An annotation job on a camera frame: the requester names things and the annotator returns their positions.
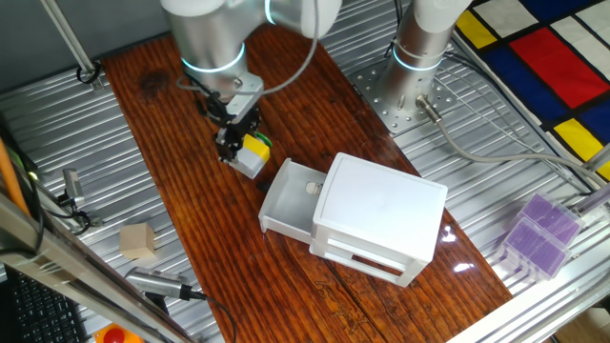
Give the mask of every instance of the white storage box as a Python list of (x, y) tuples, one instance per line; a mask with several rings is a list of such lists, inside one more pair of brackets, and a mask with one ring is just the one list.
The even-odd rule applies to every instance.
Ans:
[[(309, 243), (315, 255), (407, 286), (432, 261), (447, 188), (345, 153), (324, 176), (287, 159), (260, 211), (262, 231), (281, 232)], [(319, 196), (306, 192), (312, 182), (323, 183)]]

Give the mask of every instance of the metal mounting plate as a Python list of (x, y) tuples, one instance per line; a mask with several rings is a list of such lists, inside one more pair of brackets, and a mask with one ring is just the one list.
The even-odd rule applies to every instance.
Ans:
[[(386, 60), (365, 68), (351, 75), (350, 81), (373, 108), (373, 111), (379, 116), (390, 133), (398, 135), (429, 119), (423, 111), (406, 111), (406, 108), (399, 111), (396, 106), (390, 106), (381, 100), (380, 94), (377, 93), (377, 81), (387, 65), (388, 61)], [(453, 94), (438, 82), (434, 83), (433, 93), (429, 94), (428, 99), (441, 114), (453, 108), (457, 102)]]

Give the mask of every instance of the colorful rug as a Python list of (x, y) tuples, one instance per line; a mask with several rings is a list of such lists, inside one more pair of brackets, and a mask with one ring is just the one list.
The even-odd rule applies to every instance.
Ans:
[(569, 152), (610, 143), (610, 0), (475, 1), (457, 31)]

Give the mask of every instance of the red square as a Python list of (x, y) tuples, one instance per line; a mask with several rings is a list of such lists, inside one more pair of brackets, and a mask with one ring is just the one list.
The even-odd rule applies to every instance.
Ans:
[(610, 89), (547, 28), (510, 46), (571, 109)]

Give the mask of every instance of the wooden table surface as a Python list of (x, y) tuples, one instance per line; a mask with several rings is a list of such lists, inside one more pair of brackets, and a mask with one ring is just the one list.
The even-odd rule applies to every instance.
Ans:
[[(251, 72), (266, 88), (295, 72), (311, 41), (280, 28), (249, 38)], [(262, 234), (258, 211), (284, 159), (327, 172), (346, 152), (417, 174), (372, 110), (320, 47), (284, 91), (259, 101), (272, 158), (252, 181), (218, 162), (217, 128), (180, 90), (180, 58), (170, 36), (103, 61), (119, 104), (204, 291), (237, 321), (240, 342), (444, 342), (511, 298), (445, 211), (434, 260), (400, 288), (318, 258), (308, 246)], [(455, 240), (441, 240), (451, 228)], [(472, 266), (456, 272), (456, 266)], [(227, 341), (231, 325), (212, 305)]]

